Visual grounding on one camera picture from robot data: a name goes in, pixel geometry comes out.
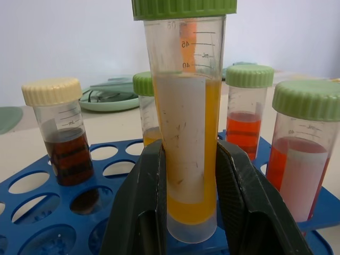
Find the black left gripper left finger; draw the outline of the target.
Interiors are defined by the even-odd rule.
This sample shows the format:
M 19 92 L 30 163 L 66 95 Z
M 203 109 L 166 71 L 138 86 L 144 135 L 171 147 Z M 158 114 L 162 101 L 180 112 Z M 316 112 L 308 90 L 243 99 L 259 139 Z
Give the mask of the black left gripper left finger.
M 100 254 L 166 254 L 166 160 L 161 140 L 147 145 L 116 193 Z

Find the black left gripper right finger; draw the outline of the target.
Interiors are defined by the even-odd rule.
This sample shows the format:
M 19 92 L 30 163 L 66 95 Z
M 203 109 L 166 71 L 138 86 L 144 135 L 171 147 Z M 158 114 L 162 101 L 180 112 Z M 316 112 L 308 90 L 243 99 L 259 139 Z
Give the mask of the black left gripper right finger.
M 217 142 L 215 175 L 230 254 L 312 254 L 279 192 L 240 147 Z

